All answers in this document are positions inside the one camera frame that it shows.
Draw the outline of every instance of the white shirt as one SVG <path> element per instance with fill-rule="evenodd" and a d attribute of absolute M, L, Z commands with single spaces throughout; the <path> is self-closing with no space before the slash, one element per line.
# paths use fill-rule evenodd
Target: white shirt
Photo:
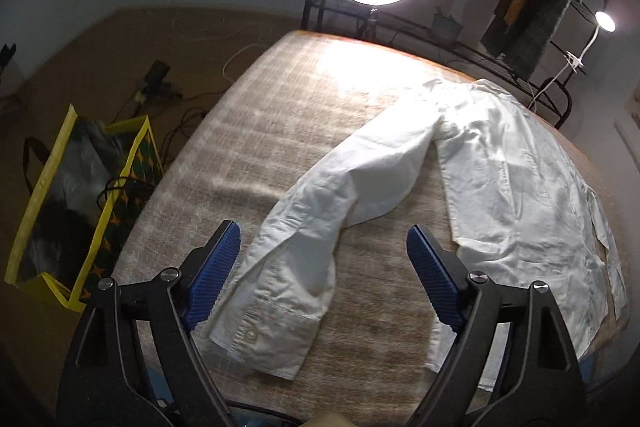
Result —
<path fill-rule="evenodd" d="M 592 223 L 607 248 L 618 316 L 626 296 L 615 242 L 596 194 L 553 136 L 487 80 L 417 87 L 304 174 L 216 303 L 211 340 L 239 362 L 294 378 L 334 294 L 338 232 L 402 201 L 432 139 L 460 259 L 498 283 L 545 280 L 581 356 L 608 311 Z M 452 338 L 448 327 L 434 328 L 428 367 L 439 370 Z M 505 339 L 500 328 L 481 381 L 487 387 Z"/>

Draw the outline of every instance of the brown floor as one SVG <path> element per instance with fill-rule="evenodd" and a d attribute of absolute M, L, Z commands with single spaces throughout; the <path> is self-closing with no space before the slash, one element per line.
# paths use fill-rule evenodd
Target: brown floor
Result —
<path fill-rule="evenodd" d="M 185 98 L 220 92 L 228 86 L 222 68 L 229 57 L 259 39 L 273 44 L 298 25 L 298 20 L 281 16 L 230 10 L 124 10 L 88 29 L 48 60 L 18 93 L 27 110 L 0 116 L 0 266 L 6 265 L 28 202 L 21 165 L 26 136 L 51 145 L 69 103 L 82 116 L 111 121 L 132 95 L 135 81 L 156 58 L 171 65 L 166 79 Z M 237 78 L 263 51 L 253 47 L 242 52 L 226 74 Z M 209 94 L 177 103 L 153 118 L 158 147 L 187 108 L 209 109 L 219 97 Z M 163 108 L 152 106 L 149 114 Z M 131 105 L 127 105 L 123 116 L 130 112 Z M 177 135 L 172 155 L 184 141 Z M 35 180 L 37 169 L 30 172 Z M 3 282 L 0 303 L 2 347 L 34 395 L 53 412 L 60 370 L 78 315 L 62 306 L 32 301 Z"/>

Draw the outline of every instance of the blue textured pad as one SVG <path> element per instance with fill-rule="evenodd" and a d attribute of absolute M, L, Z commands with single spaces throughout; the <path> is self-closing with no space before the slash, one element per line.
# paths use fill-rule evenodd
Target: blue textured pad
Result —
<path fill-rule="evenodd" d="M 187 295 L 187 311 L 182 317 L 187 331 L 193 330 L 211 312 L 220 290 L 240 251 L 240 227 L 232 223 L 209 255 Z"/>
<path fill-rule="evenodd" d="M 462 331 L 466 319 L 458 309 L 458 289 L 417 227 L 406 235 L 406 253 L 440 321 L 456 333 Z"/>

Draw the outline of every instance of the beige plaid blanket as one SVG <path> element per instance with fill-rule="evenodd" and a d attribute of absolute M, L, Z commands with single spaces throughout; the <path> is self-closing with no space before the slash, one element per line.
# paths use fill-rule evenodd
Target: beige plaid blanket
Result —
<path fill-rule="evenodd" d="M 136 223 L 114 276 L 123 284 L 139 282 L 179 266 L 223 219 L 241 227 L 241 258 L 271 207 L 302 174 L 416 80 L 434 77 L 473 81 L 373 44 L 306 32 L 286 35 L 191 137 Z M 616 233 L 599 173 L 549 130 L 602 198 Z M 397 208 L 342 232 L 335 251 L 335 296 L 293 381 L 252 371 L 225 359 L 206 339 L 196 340 L 223 396 L 300 419 L 334 409 L 359 425 L 404 423 L 433 381 L 424 368 L 433 309 L 404 247 L 415 223 L 454 249 L 433 147 L 414 190 Z M 626 270 L 622 245 L 620 255 Z M 592 350 L 622 327 L 612 313 Z M 205 327 L 199 325 L 195 334 Z M 157 363 L 150 332 L 141 327 L 140 335 L 145 356 Z"/>

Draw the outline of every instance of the screw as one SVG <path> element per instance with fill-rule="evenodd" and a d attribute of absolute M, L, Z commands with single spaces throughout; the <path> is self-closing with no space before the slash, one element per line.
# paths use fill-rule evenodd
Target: screw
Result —
<path fill-rule="evenodd" d="M 476 284 L 483 284 L 489 280 L 489 276 L 484 272 L 476 270 L 469 274 L 469 279 Z"/>
<path fill-rule="evenodd" d="M 98 290 L 108 290 L 113 286 L 113 279 L 111 277 L 105 277 L 98 282 Z"/>
<path fill-rule="evenodd" d="M 180 275 L 180 270 L 177 268 L 165 268 L 160 273 L 160 279 L 164 282 L 171 282 L 175 279 L 178 279 L 178 275 Z"/>
<path fill-rule="evenodd" d="M 533 289 L 540 293 L 546 293 L 549 291 L 549 285 L 543 281 L 533 281 Z"/>

